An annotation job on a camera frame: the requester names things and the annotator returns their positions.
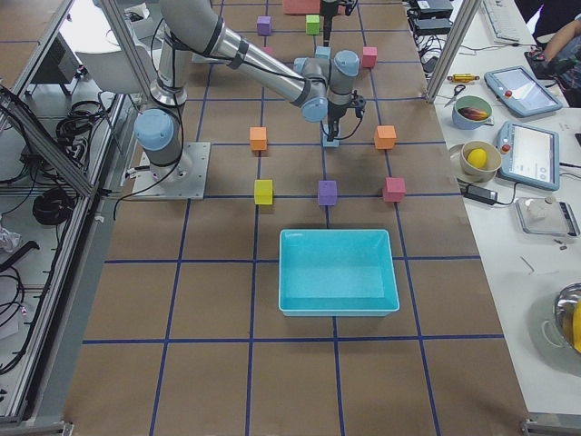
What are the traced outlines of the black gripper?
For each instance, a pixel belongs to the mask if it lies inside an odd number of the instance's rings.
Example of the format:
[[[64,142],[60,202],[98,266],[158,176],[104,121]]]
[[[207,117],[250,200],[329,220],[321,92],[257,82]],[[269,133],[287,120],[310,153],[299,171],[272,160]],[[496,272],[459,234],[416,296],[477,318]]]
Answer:
[[[366,106],[366,98],[358,93],[351,93],[347,97],[347,102],[342,104],[328,103],[328,141],[338,141],[340,139],[340,119],[352,109],[355,116],[362,121]]]
[[[350,16],[358,0],[320,0],[320,15],[323,16],[323,39],[330,40],[331,18],[337,15]]]

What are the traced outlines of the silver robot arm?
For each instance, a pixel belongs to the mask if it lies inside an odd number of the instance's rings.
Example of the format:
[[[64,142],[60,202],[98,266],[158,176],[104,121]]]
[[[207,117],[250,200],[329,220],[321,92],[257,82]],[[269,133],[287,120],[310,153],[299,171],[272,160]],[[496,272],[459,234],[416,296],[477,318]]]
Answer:
[[[225,64],[300,108],[309,123],[327,126],[321,131],[329,142],[342,140],[340,120],[349,110],[362,121],[366,99],[354,89],[359,57],[350,50],[331,59],[302,57],[289,68],[243,36],[231,30],[209,1],[161,1],[164,40],[155,79],[153,101],[178,110],[187,99],[183,66],[191,55]]]

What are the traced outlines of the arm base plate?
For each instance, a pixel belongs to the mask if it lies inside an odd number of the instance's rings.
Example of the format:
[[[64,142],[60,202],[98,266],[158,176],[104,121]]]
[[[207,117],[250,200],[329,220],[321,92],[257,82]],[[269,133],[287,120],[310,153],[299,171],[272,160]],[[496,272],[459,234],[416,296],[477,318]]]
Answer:
[[[202,200],[205,196],[208,164],[212,145],[210,142],[186,142],[182,159],[176,170],[161,183],[163,174],[150,169],[136,174],[133,182],[135,197],[152,201]]]

